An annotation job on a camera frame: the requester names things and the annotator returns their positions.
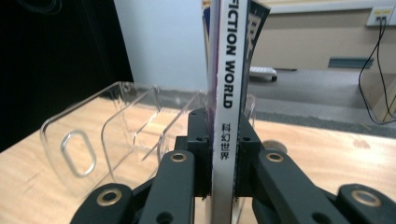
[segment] wooden table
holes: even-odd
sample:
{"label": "wooden table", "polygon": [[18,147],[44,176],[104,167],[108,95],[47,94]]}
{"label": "wooden table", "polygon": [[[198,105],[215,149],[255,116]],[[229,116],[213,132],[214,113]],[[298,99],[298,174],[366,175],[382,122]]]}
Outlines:
{"label": "wooden table", "polygon": [[[396,201],[396,140],[256,121],[262,141],[275,139],[319,187],[361,183]],[[68,223],[83,199],[52,171],[33,133],[0,155],[0,223]],[[241,223],[254,223],[250,202]]]}

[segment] power outlet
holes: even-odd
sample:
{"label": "power outlet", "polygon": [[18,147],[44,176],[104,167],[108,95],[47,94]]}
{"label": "power outlet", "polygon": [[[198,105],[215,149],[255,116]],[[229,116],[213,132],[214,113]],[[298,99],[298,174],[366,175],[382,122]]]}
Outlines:
{"label": "power outlet", "polygon": [[392,17],[393,10],[395,7],[373,7],[373,10],[370,14],[369,19],[366,22],[367,26],[379,26],[381,22],[381,18],[386,18],[386,22],[388,25],[395,25],[391,24],[390,18]]}

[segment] book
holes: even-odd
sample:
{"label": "book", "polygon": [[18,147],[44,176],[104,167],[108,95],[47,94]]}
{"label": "book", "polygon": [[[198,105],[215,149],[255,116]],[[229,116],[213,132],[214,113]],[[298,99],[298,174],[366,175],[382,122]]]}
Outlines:
{"label": "book", "polygon": [[268,8],[250,1],[211,1],[204,9],[209,39],[206,111],[213,149],[208,223],[231,223],[233,218],[239,117],[245,107],[254,47],[268,14]]}

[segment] gray floor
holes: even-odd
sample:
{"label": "gray floor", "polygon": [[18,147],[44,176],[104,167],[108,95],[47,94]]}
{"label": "gray floor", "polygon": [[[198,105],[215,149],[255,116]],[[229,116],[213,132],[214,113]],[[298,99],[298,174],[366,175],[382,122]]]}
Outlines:
{"label": "gray floor", "polygon": [[[374,125],[359,91],[359,72],[277,70],[277,75],[277,82],[269,77],[250,78],[247,92],[256,96],[257,111]],[[385,127],[396,129],[396,123]]]}

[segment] transparent acrylic box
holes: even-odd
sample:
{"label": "transparent acrylic box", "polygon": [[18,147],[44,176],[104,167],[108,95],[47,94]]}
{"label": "transparent acrylic box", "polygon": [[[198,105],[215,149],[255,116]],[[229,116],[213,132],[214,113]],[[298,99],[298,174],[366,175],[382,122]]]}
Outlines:
{"label": "transparent acrylic box", "polygon": [[[131,189],[154,177],[162,155],[187,135],[201,91],[118,82],[48,119],[40,138],[53,170],[78,197],[109,182]],[[255,98],[245,115],[254,125]]]}

